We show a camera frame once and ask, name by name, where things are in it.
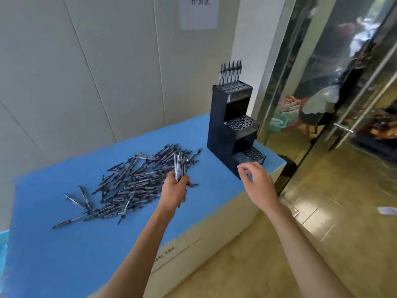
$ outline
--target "blue table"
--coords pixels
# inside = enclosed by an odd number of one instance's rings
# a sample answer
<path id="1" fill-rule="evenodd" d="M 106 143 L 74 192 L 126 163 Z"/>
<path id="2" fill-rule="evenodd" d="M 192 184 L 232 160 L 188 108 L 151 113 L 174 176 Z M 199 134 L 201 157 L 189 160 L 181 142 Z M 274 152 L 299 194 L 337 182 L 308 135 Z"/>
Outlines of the blue table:
<path id="1" fill-rule="evenodd" d="M 164 127 L 145 135 L 71 158 L 23 176 L 16 186 L 7 255 L 5 292 L 9 298 L 86 297 L 106 284 L 156 208 L 157 201 L 118 218 L 82 220 L 59 229 L 52 226 L 78 216 L 82 209 L 64 193 L 80 197 L 78 186 L 91 193 L 109 167 L 134 153 L 155 154 L 168 143 L 203 152 L 188 171 L 198 187 L 188 189 L 187 201 L 177 210 L 161 245 L 183 234 L 224 205 L 244 187 L 206 148 L 209 114 Z M 255 142 L 266 155 L 264 167 L 272 172 L 285 164 Z M 100 207 L 100 193 L 90 196 Z"/>

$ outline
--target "pen holder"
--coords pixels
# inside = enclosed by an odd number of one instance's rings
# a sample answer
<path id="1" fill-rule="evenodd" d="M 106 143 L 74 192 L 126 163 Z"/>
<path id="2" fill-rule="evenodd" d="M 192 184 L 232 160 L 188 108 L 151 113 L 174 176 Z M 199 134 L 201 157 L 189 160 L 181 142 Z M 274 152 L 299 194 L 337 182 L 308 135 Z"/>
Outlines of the pen holder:
<path id="1" fill-rule="evenodd" d="M 239 179 L 237 165 L 265 160 L 252 147 L 259 123 L 246 115 L 251 94 L 252 87 L 242 81 L 212 86 L 207 147 Z"/>

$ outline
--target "floor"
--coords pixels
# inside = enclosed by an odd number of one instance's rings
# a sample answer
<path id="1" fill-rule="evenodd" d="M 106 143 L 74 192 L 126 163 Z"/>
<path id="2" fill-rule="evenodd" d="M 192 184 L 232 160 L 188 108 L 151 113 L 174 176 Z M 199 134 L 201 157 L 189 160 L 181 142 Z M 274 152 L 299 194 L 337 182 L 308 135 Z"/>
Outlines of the floor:
<path id="1" fill-rule="evenodd" d="M 283 197 L 310 241 L 355 297 L 397 292 L 397 170 L 345 144 L 320 140 Z M 179 297 L 300 297 L 275 231 L 258 214 L 241 235 L 173 289 Z"/>

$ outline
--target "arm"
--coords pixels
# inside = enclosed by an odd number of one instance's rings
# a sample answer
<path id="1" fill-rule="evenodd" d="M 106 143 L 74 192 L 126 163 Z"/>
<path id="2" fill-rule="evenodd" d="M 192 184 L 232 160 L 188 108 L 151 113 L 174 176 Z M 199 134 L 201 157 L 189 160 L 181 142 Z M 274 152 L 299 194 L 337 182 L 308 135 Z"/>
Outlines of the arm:
<path id="1" fill-rule="evenodd" d="M 352 298 L 350 292 L 311 245 L 290 210 L 278 200 L 269 173 L 257 162 L 241 164 L 238 170 L 248 196 L 265 212 L 274 226 L 302 296 Z M 247 171 L 252 174 L 253 181 L 248 178 Z"/>
<path id="2" fill-rule="evenodd" d="M 174 173 L 168 174 L 156 210 L 131 251 L 102 289 L 101 298 L 143 296 L 167 225 L 174 217 L 178 205 L 186 200 L 186 184 L 191 185 L 187 175 L 177 183 Z"/>

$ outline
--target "left hand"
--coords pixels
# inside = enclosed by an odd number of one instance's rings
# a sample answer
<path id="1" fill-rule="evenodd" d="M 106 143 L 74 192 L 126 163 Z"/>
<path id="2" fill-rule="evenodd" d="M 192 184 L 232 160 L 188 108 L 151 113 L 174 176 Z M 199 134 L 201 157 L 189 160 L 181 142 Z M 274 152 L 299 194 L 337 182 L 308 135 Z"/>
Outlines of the left hand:
<path id="1" fill-rule="evenodd" d="M 186 185 L 192 185 L 188 175 L 184 175 L 179 182 L 176 182 L 175 173 L 173 171 L 168 173 L 156 209 L 162 218 L 171 221 L 178 205 L 186 201 Z"/>

